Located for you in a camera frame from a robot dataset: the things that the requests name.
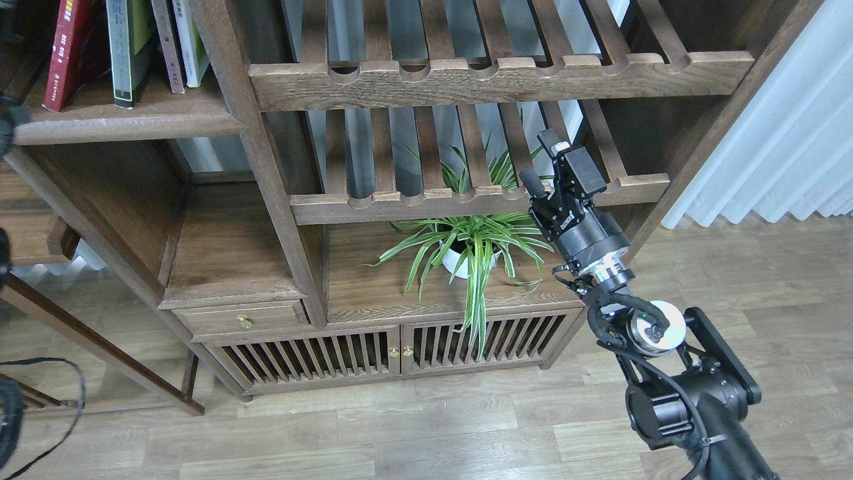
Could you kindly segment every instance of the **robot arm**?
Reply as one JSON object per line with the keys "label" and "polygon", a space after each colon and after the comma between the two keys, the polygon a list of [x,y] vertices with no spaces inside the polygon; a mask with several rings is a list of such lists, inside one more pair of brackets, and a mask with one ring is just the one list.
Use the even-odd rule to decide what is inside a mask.
{"label": "robot arm", "polygon": [[[529,212],[566,262],[554,276],[586,303],[598,344],[616,355],[631,427],[652,450],[683,448],[693,463],[685,479],[777,480],[740,426],[747,407],[761,401],[755,380],[701,310],[682,315],[667,302],[631,294],[635,275],[621,261],[630,242],[593,204],[606,184],[592,158],[552,130],[538,137],[554,165],[554,188],[548,193],[532,170],[522,172]],[[557,275],[564,271],[575,278]],[[688,328],[701,348],[686,342]],[[685,367],[677,376],[649,361],[673,353]]]}

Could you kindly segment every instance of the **wooden shelving unit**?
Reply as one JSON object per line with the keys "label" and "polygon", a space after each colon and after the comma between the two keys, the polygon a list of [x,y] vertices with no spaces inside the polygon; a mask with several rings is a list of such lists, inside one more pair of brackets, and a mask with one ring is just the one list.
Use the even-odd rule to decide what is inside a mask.
{"label": "wooden shelving unit", "polygon": [[[436,271],[418,302],[402,292],[410,257],[359,266],[401,238],[385,220],[526,210],[523,188],[490,184],[474,104],[498,105],[519,172],[531,158],[517,103],[538,102],[567,137],[556,101],[578,99],[576,142],[607,178],[596,201],[631,238],[630,258],[821,3],[634,0],[620,26],[605,0],[578,1],[600,55],[577,55],[556,4],[529,0],[544,55],[518,56],[500,3],[473,0],[485,57],[457,57],[444,3],[420,0],[427,58],[395,58],[395,3],[363,0],[365,57],[330,61],[326,2],[294,18],[276,0],[191,0],[215,76],[174,96],[155,74],[133,110],[113,107],[102,81],[54,114],[37,86],[7,160],[235,393],[548,367],[583,324],[561,285],[547,278],[518,296],[495,272],[490,350],[474,359],[450,333],[461,282]],[[441,179],[436,105],[456,105],[473,184],[461,196]],[[398,107],[414,111],[421,156],[423,187],[408,196],[391,148]],[[370,108],[375,189],[364,198],[346,189],[348,108]],[[327,110],[325,166],[308,109]],[[190,174],[161,142],[236,134],[250,173]],[[517,260],[522,279],[538,277]],[[558,263],[547,258],[546,277]],[[246,329],[245,312],[263,314]]]}

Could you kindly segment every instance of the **potted plant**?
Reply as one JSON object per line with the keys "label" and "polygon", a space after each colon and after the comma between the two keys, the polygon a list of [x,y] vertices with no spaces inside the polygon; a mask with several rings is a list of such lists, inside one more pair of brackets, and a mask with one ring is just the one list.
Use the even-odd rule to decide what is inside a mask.
{"label": "potted plant", "polygon": [[[457,147],[451,147],[462,162],[467,165],[464,153]],[[412,155],[417,154],[409,149]],[[535,157],[541,149],[531,155]],[[444,182],[456,193],[467,189],[467,168],[456,172],[442,164]],[[518,188],[509,152],[504,151],[489,162],[489,174],[493,184],[499,184],[507,190]],[[425,220],[392,222],[401,231],[413,233],[402,242],[382,253],[379,261],[369,266],[379,266],[406,249],[417,247],[417,254],[409,269],[409,279],[405,292],[408,293],[416,278],[420,280],[418,299],[423,295],[423,286],[430,270],[440,265],[450,272],[450,281],[454,278],[467,279],[465,317],[461,331],[471,329],[470,344],[479,340],[477,356],[485,351],[485,289],[489,273],[502,258],[507,276],[515,278],[515,267],[511,247],[530,256],[539,269],[539,279],[532,282],[518,282],[520,286],[531,286],[524,294],[531,293],[542,281],[543,259],[536,248],[554,251],[550,245],[539,239],[540,232],[533,224],[527,212],[512,214],[466,215]]]}

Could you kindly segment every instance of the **brass drawer pull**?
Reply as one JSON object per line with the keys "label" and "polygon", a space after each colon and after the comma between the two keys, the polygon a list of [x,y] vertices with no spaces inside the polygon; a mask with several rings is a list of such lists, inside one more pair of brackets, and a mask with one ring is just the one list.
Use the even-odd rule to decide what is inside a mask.
{"label": "brass drawer pull", "polygon": [[246,315],[237,315],[237,319],[240,321],[241,327],[245,328],[246,330],[252,328],[252,321]]}

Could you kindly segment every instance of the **white curtain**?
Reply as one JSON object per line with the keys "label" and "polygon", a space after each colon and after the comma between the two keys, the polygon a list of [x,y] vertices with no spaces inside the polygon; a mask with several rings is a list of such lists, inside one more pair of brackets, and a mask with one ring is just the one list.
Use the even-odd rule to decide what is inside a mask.
{"label": "white curtain", "polygon": [[853,211],[853,2],[826,0],[663,220]]}

